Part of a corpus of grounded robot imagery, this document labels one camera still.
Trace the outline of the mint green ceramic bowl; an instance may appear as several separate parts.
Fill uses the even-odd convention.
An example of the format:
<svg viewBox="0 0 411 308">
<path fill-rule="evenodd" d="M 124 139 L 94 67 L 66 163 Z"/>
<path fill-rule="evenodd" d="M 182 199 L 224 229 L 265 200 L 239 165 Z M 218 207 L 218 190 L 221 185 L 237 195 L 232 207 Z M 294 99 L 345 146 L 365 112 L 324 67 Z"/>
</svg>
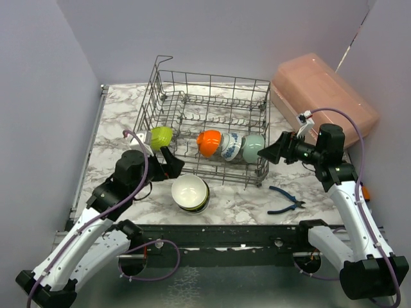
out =
<svg viewBox="0 0 411 308">
<path fill-rule="evenodd" d="M 258 151 L 265 147 L 265 140 L 262 135 L 247 135 L 242 138 L 241 155 L 248 164 L 258 161 Z"/>
</svg>

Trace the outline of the lime green square bowl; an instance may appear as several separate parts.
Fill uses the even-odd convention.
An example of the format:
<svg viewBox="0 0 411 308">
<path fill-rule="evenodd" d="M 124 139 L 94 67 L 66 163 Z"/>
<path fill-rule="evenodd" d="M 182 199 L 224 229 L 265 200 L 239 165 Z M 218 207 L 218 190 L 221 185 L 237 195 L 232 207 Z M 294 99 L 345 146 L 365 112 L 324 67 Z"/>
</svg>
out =
<svg viewBox="0 0 411 308">
<path fill-rule="evenodd" d="M 151 129 L 151 148 L 159 151 L 163 146 L 169 146 L 173 137 L 173 130 L 167 126 L 158 126 Z"/>
</svg>

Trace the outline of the orange bowl white inside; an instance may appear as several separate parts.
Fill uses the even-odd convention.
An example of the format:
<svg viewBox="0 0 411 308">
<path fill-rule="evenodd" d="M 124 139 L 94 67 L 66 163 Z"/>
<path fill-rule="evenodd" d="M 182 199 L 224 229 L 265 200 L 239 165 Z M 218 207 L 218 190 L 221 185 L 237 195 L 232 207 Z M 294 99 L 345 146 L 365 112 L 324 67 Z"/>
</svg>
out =
<svg viewBox="0 0 411 308">
<path fill-rule="evenodd" d="M 218 130 L 206 130 L 197 137 L 197 146 L 201 155 L 206 158 L 213 156 L 222 139 L 222 134 Z"/>
</svg>

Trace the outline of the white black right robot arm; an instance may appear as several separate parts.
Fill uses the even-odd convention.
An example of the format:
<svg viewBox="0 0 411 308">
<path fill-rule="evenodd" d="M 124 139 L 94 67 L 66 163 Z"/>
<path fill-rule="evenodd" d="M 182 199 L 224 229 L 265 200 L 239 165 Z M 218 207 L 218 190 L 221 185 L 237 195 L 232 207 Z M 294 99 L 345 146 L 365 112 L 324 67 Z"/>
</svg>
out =
<svg viewBox="0 0 411 308">
<path fill-rule="evenodd" d="M 399 296 L 399 285 L 409 265 L 387 244 L 374 222 L 352 164 L 343 159 L 345 135 L 335 124 L 322 124 L 316 145 L 308 144 L 294 132 L 283 132 L 278 140 L 258 155 L 273 164 L 283 158 L 311 164 L 315 176 L 333 201 L 344 223 L 350 245 L 344 244 L 324 223 L 307 223 L 295 235 L 303 251 L 316 247 L 339 272 L 345 295 L 352 299 Z"/>
</svg>

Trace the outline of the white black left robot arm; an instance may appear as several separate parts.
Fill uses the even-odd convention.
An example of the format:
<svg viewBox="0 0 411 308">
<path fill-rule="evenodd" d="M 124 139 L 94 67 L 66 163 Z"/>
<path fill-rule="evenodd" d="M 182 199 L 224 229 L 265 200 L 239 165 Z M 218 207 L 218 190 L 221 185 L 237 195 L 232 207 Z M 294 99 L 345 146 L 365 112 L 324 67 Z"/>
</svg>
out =
<svg viewBox="0 0 411 308">
<path fill-rule="evenodd" d="M 53 252 L 35 269 L 22 270 L 16 283 L 27 293 L 27 306 L 70 307 L 80 284 L 104 264 L 123 253 L 145 252 L 149 245 L 143 231 L 129 220 L 118 218 L 148 184 L 177 178 L 184 161 L 168 147 L 161 153 L 165 163 L 145 149 L 128 150 L 116 162 L 114 172 L 87 201 L 87 206 Z"/>
</svg>

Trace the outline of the white blue floral bowl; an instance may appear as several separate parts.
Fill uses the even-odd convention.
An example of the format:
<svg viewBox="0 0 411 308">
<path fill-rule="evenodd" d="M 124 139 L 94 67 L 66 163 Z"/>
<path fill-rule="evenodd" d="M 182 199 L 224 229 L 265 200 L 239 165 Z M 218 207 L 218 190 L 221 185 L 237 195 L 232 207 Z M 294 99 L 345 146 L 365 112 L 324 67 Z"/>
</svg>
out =
<svg viewBox="0 0 411 308">
<path fill-rule="evenodd" d="M 223 133 L 220 145 L 221 157 L 230 162 L 238 155 L 241 149 L 242 136 L 238 133 Z"/>
</svg>

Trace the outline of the grey wire dish rack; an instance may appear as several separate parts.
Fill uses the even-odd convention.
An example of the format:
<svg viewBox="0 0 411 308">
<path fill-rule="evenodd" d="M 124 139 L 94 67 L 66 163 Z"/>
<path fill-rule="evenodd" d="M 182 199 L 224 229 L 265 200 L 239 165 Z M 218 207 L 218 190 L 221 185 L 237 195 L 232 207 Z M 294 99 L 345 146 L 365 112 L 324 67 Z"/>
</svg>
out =
<svg viewBox="0 0 411 308">
<path fill-rule="evenodd" d="M 224 161 L 219 153 L 200 154 L 197 137 L 205 130 L 270 138 L 270 83 L 267 80 L 164 69 L 171 56 L 156 57 L 134 125 L 135 131 L 167 126 L 170 151 L 185 162 L 184 173 L 206 180 L 261 186 L 268 162 Z"/>
</svg>

